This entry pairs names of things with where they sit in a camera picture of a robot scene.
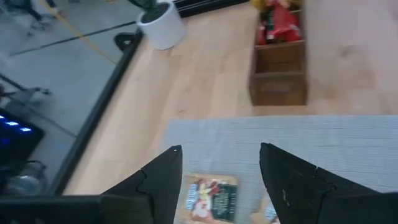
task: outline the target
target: gray floor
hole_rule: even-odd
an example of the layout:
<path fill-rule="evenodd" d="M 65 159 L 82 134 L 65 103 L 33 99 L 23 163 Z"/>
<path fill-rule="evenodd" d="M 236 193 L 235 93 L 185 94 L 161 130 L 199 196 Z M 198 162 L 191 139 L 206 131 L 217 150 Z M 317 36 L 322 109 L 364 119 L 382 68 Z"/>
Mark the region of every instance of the gray floor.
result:
<path fill-rule="evenodd" d="M 82 34 L 131 22 L 140 12 L 126 0 L 114 3 L 86 0 L 78 4 L 67 4 L 64 1 L 59 5 L 62 5 L 66 20 Z M 106 55 L 118 61 L 122 53 L 113 43 L 114 35 L 134 32 L 136 28 L 136 25 L 125 26 L 91 35 L 88 39 Z M 54 21 L 49 29 L 35 32 L 33 37 L 27 38 L 24 34 L 28 29 L 20 22 L 0 15 L 0 29 L 6 30 L 0 34 L 3 46 L 0 48 L 0 71 L 26 87 L 49 88 L 52 96 L 43 98 L 36 109 L 42 116 L 67 130 L 63 131 L 38 116 L 30 118 L 46 132 L 32 158 L 41 160 L 49 167 L 46 175 L 51 181 L 109 80 L 115 64 L 81 40 L 10 56 L 13 52 L 74 37 L 60 21 Z"/>

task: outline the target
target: wheel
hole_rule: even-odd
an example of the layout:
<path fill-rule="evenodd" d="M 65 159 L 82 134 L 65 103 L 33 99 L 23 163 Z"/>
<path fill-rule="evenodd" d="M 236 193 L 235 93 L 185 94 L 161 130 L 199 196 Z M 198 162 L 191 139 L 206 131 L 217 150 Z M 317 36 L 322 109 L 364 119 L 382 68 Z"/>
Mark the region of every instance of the wheel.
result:
<path fill-rule="evenodd" d="M 43 14 L 43 17 L 46 17 L 48 19 L 57 19 L 57 17 L 53 14 Z"/>
<path fill-rule="evenodd" d="M 45 94 L 45 95 L 51 95 L 51 91 L 49 89 L 41 89 L 40 92 Z"/>
<path fill-rule="evenodd" d="M 42 24 L 31 26 L 34 30 L 44 30 L 44 26 Z"/>

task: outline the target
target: red item in box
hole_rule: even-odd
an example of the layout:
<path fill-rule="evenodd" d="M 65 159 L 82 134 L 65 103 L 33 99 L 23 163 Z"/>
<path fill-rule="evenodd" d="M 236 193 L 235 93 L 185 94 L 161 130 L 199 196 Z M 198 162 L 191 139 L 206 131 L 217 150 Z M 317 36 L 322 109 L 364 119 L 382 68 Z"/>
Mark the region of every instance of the red item in box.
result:
<path fill-rule="evenodd" d="M 273 16 L 274 28 L 267 30 L 267 39 L 291 42 L 302 38 L 298 19 L 277 1 L 274 1 Z"/>
<path fill-rule="evenodd" d="M 264 32 L 266 28 L 262 25 L 259 24 L 257 28 L 257 45 L 265 45 L 266 44 L 266 38 L 264 37 Z"/>

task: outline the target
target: gray mat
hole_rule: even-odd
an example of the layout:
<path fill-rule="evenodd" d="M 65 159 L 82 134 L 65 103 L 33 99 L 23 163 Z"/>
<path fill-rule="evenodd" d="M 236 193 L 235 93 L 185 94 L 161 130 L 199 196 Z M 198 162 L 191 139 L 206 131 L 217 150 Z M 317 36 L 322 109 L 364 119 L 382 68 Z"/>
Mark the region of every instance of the gray mat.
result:
<path fill-rule="evenodd" d="M 264 193 L 259 169 L 261 142 L 275 144 L 374 190 L 398 190 L 398 116 L 175 120 L 169 123 L 161 146 L 182 145 L 184 175 L 199 172 L 238 177 L 235 223 L 249 223 Z"/>

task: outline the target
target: red snack bag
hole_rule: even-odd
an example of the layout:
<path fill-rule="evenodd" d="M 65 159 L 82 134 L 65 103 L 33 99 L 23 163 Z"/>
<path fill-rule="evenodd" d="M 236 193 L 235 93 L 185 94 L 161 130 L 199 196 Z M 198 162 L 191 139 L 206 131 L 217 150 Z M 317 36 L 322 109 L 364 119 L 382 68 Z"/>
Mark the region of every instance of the red snack bag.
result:
<path fill-rule="evenodd" d="M 302 36 L 298 19 L 277 1 L 274 1 L 272 6 L 267 19 L 267 40 L 300 40 Z"/>
<path fill-rule="evenodd" d="M 266 39 L 265 39 L 265 31 L 266 28 L 262 25 L 259 24 L 257 27 L 257 45 L 265 45 L 266 44 Z"/>

